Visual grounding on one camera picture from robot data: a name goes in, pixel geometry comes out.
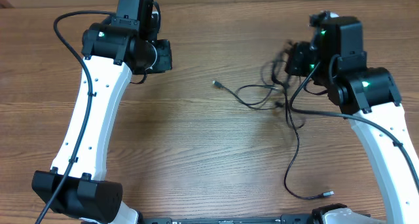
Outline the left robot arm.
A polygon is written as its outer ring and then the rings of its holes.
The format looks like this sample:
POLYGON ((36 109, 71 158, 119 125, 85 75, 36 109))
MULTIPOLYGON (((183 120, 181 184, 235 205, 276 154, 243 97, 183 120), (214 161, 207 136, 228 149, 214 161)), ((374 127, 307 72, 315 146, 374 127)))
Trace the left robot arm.
POLYGON ((119 0, 115 12, 82 36, 81 83, 64 142, 47 172, 36 171, 32 189, 53 211, 85 223, 143 223, 122 199, 122 185, 106 180, 107 152, 118 106, 133 75, 172 69, 170 42, 158 39, 159 4, 119 0))

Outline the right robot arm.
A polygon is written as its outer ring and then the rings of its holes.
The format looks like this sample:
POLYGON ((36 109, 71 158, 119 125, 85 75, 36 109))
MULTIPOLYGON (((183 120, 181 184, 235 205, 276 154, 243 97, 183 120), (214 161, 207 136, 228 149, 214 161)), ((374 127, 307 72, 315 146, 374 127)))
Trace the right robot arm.
POLYGON ((291 46, 286 73, 322 86, 348 120, 377 180, 387 223, 418 222, 418 155, 407 130, 402 97, 391 73, 369 67, 363 26, 354 16, 310 16, 311 41, 291 46))

